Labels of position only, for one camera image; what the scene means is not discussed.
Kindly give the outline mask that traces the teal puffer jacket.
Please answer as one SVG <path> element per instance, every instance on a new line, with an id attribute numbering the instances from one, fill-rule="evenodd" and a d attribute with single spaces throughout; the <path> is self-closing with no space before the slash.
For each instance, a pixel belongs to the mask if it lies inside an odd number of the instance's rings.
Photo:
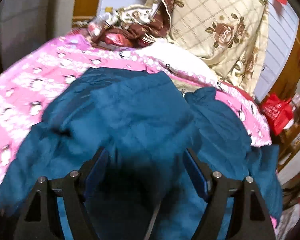
<path id="1" fill-rule="evenodd" d="M 20 209 L 39 176 L 66 176 L 99 148 L 108 167 L 86 208 L 101 239 L 190 239 L 205 211 L 182 161 L 191 148 L 231 179 L 253 177 L 269 214 L 279 219 L 279 148 L 251 145 L 236 113 L 205 87 L 181 94 L 164 73 L 87 70 L 46 108 L 19 147 L 0 185 L 0 209 Z"/>

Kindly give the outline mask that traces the wooden shelf unit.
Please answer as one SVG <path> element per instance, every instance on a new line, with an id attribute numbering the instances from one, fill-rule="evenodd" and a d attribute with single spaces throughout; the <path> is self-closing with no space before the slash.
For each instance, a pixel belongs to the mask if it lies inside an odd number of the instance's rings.
<path id="1" fill-rule="evenodd" d="M 280 152 L 277 163 L 277 172 L 280 172 L 300 151 L 300 100 L 294 106 L 293 124 L 289 129 L 284 129 L 279 135 Z"/>

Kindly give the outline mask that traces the red plastic bag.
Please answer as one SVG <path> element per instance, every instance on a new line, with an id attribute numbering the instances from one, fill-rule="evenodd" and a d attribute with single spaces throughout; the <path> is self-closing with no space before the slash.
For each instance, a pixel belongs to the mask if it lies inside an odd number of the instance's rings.
<path id="1" fill-rule="evenodd" d="M 275 93 L 272 93 L 261 105 L 261 111 L 275 136 L 279 135 L 294 118 L 291 101 L 292 98 L 281 100 Z"/>

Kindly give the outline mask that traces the pink penguin bed cover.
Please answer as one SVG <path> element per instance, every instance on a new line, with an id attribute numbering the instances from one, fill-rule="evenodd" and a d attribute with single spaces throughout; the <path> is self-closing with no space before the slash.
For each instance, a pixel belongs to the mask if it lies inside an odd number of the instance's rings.
<path id="1" fill-rule="evenodd" d="M 251 144 L 271 144 L 265 117 L 243 90 L 220 81 L 201 82 L 174 74 L 159 60 L 140 56 L 136 49 L 94 48 L 82 35 L 67 35 L 47 42 L 0 75 L 0 184 L 19 145 L 30 128 L 40 122 L 47 105 L 87 69 L 100 67 L 165 72 L 183 93 L 215 87 L 216 99 L 236 113 Z"/>

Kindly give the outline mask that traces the white pillow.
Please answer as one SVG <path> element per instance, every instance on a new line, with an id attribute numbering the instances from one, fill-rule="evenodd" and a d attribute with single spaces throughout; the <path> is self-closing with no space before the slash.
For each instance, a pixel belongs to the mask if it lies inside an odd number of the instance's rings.
<path id="1" fill-rule="evenodd" d="M 207 64 L 191 52 L 165 39 L 157 39 L 153 44 L 136 50 L 140 56 L 151 56 L 159 60 L 174 74 L 184 75 L 201 82 L 217 82 L 217 74 Z"/>

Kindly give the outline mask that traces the cream floral quilt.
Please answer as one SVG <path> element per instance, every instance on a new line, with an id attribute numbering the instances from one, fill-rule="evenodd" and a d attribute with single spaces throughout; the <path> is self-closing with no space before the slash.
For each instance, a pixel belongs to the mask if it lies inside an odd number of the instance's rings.
<path id="1" fill-rule="evenodd" d="M 253 95 L 266 57 L 268 0 L 175 0 L 167 38 L 147 47 L 148 55 L 186 52 L 209 72 Z"/>

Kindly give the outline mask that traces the brown floral bedding pile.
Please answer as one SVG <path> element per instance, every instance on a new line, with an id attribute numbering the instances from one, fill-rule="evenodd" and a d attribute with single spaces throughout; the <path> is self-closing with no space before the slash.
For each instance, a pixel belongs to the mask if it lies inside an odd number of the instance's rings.
<path id="1" fill-rule="evenodd" d="M 102 41 L 119 47 L 146 47 L 170 33 L 173 8 L 174 0 L 146 0 L 113 9 L 94 17 L 87 32 L 94 44 Z"/>

